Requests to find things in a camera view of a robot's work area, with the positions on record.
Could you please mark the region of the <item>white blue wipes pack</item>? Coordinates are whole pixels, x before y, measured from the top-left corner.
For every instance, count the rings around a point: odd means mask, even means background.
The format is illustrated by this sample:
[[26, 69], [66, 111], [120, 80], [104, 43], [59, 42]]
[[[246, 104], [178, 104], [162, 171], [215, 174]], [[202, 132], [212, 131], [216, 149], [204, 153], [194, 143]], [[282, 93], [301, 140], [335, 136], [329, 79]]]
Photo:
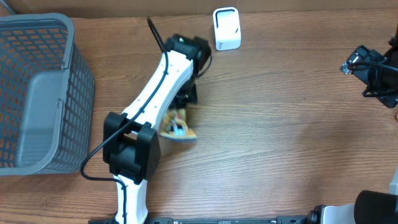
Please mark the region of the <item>white blue wipes pack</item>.
[[185, 108], [172, 108], [162, 118], [159, 135], [174, 141], [193, 141], [197, 135], [188, 127]]

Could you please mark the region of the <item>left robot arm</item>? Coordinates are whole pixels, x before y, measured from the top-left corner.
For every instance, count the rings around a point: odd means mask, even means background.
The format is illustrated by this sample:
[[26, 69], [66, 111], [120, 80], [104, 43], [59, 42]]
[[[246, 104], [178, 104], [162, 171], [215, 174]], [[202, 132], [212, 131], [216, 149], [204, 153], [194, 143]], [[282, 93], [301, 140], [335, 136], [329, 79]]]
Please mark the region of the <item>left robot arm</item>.
[[175, 34], [166, 40], [159, 66], [121, 114], [104, 121], [103, 160], [117, 181], [118, 210], [112, 223], [144, 223], [147, 181], [160, 157], [158, 131], [167, 110], [197, 102], [195, 79], [211, 57], [209, 42]]

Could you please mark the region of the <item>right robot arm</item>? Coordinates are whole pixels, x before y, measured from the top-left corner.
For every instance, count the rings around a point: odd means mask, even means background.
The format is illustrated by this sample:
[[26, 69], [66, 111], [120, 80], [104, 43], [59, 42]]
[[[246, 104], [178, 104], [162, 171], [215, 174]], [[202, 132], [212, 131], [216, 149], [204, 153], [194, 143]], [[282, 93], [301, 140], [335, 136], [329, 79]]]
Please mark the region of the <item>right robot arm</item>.
[[[397, 107], [397, 34], [389, 40], [389, 50], [381, 54], [364, 45], [358, 46], [343, 62], [340, 71], [352, 74], [366, 88], [365, 98], [375, 98], [386, 108]], [[308, 215], [289, 218], [287, 223], [397, 223], [397, 174], [389, 185], [389, 192], [361, 191], [354, 204], [317, 205]]]

